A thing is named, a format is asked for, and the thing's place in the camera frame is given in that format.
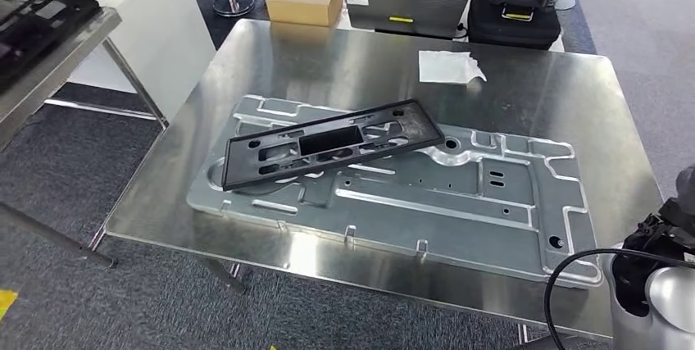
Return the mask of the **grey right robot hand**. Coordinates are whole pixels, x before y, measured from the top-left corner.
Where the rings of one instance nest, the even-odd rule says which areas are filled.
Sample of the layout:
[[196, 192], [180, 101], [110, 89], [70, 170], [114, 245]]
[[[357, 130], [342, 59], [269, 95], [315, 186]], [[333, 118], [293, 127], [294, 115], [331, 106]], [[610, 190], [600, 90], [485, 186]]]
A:
[[694, 215], [695, 211], [695, 168], [694, 165], [682, 169], [675, 181], [677, 195], [675, 197], [680, 209], [689, 214]]

